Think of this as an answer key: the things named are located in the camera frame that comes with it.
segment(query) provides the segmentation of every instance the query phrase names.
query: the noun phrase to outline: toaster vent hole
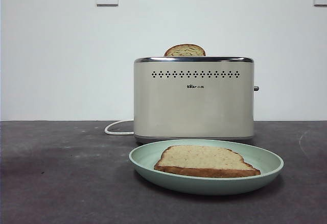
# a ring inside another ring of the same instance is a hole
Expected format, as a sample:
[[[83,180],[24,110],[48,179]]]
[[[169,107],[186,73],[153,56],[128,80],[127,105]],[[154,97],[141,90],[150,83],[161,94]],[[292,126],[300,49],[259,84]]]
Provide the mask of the toaster vent hole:
[[[201,70],[201,71],[152,71],[151,73],[152,77],[155,78],[157,76],[159,76],[159,78],[163,78],[164,76],[166,76],[166,78],[169,78],[170,76],[174,77],[174,78],[177,78],[178,76],[180,76],[181,78],[183,78],[184,76],[188,77],[188,78],[191,78],[192,76],[194,78],[197,78],[198,76],[204,78],[204,77],[208,77],[208,78],[211,78],[211,77],[215,77],[215,78],[218,78],[219,76],[221,76],[222,78],[228,76],[229,78],[232,78],[232,77],[235,77],[235,78],[238,78],[241,74],[238,70],[236,71],[232,71],[232,70],[229,70],[229,71],[224,71],[222,70],[221,72],[217,71],[217,70],[209,70],[209,71],[204,71],[204,70]]]

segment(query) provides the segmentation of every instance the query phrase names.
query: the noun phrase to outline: light green plate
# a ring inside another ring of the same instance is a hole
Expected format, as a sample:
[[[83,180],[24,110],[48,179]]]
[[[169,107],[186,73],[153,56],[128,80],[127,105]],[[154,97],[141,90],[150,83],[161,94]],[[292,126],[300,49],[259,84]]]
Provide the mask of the light green plate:
[[[189,177],[153,169],[161,154],[173,145],[202,145],[229,148],[243,156],[246,163],[261,171],[261,175],[239,178]],[[230,195],[259,189],[280,173],[284,162],[280,156],[251,145],[216,140],[169,140],[145,144],[132,150],[129,159],[135,170],[148,181],[174,191],[202,195]]]

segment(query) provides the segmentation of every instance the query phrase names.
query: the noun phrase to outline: white cable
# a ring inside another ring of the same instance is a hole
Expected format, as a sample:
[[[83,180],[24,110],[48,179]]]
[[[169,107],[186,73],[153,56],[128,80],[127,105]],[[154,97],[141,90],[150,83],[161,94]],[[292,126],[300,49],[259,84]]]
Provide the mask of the white cable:
[[[118,123],[124,123],[124,122],[130,122],[133,120],[120,120],[114,123],[111,123],[110,125],[108,125],[105,129],[104,129],[104,133],[108,134],[108,135],[133,135],[134,132],[130,131],[130,132],[113,132],[113,131],[108,131],[108,129],[114,125],[117,125]]]

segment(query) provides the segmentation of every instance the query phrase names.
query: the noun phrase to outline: toaster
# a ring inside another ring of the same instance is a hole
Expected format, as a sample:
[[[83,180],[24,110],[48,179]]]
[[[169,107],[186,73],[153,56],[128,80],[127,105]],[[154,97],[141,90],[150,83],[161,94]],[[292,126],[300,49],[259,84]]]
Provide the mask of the toaster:
[[[134,61],[134,136],[238,140],[253,136],[254,62],[245,57]]]

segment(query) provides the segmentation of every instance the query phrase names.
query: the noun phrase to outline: bread slice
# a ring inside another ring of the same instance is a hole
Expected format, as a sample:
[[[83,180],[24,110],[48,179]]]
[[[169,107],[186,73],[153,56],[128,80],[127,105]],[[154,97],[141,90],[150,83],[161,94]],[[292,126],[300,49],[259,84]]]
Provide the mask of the bread slice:
[[[179,44],[169,48],[165,52],[165,57],[201,57],[205,56],[205,51],[195,44]]]
[[[170,146],[162,153],[154,169],[194,177],[233,178],[260,175],[260,170],[245,163],[238,153],[216,146]]]

